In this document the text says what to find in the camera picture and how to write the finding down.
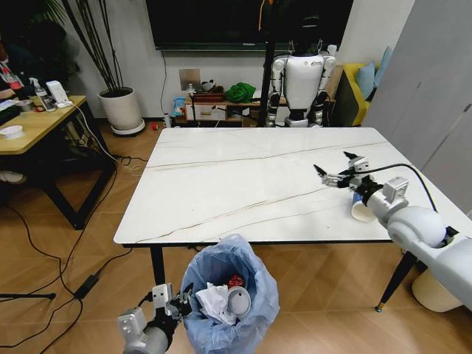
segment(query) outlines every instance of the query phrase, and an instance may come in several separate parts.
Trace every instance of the trash can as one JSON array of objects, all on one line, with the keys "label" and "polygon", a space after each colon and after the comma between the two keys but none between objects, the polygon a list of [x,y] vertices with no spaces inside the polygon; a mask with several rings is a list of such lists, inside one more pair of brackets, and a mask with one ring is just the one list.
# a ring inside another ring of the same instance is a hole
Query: trash can
[{"label": "trash can", "polygon": [[[226,284],[234,274],[244,279],[251,297],[251,309],[236,325],[208,319],[200,312],[195,294],[207,283]],[[181,291],[193,283],[192,313],[184,320],[187,336],[197,354],[253,353],[279,313],[279,293],[274,278],[251,245],[240,235],[225,237],[208,246],[188,265]]]},{"label": "trash can", "polygon": [[416,300],[434,312],[446,312],[462,305],[448,289],[434,278],[429,269],[413,282],[412,290]]}]

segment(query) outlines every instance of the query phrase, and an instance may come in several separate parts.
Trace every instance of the white table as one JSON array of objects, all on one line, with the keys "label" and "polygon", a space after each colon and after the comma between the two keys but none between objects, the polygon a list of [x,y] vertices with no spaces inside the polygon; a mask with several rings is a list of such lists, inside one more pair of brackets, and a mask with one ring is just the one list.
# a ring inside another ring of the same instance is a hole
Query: white table
[{"label": "white table", "polygon": [[[163,246],[217,243],[239,233],[251,243],[389,242],[377,222],[350,216],[352,193],[321,184],[313,164],[347,168],[343,151],[377,168],[409,161],[373,128],[164,129],[114,241],[149,247],[157,283]],[[411,205],[429,207],[413,172],[375,173],[410,182]],[[425,178],[445,225],[472,235],[472,222]]]}]

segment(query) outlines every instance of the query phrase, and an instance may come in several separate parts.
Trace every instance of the black tv screen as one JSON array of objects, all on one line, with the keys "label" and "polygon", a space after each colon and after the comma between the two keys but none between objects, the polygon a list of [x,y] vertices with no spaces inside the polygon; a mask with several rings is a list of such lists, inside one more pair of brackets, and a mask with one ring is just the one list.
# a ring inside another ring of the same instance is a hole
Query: black tv screen
[{"label": "black tv screen", "polygon": [[[303,41],[341,46],[353,0],[282,0],[277,48]],[[264,50],[269,0],[147,0],[154,44],[168,50]]]}]

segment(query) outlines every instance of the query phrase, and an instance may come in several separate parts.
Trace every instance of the blue plastic bag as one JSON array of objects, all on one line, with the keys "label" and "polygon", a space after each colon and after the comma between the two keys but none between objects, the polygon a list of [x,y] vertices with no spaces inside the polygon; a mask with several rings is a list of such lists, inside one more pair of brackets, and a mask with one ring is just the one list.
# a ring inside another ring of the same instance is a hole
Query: blue plastic bag
[{"label": "blue plastic bag", "polygon": [[[251,310],[235,326],[208,319],[200,312],[195,293],[215,285],[227,283],[239,274],[251,296]],[[187,336],[197,354],[253,353],[263,340],[268,327],[279,313],[277,283],[264,263],[240,235],[225,237],[194,256],[185,271],[181,291],[193,282],[190,298],[192,313],[184,320]]]}]

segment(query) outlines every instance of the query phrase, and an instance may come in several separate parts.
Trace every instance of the power adapter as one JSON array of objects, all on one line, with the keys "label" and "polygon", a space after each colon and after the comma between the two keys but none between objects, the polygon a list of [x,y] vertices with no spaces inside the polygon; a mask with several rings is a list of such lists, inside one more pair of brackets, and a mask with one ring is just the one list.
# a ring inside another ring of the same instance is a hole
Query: power adapter
[{"label": "power adapter", "polygon": [[97,284],[99,277],[96,274],[89,275],[85,282],[75,291],[76,299],[83,299],[89,291]]}]

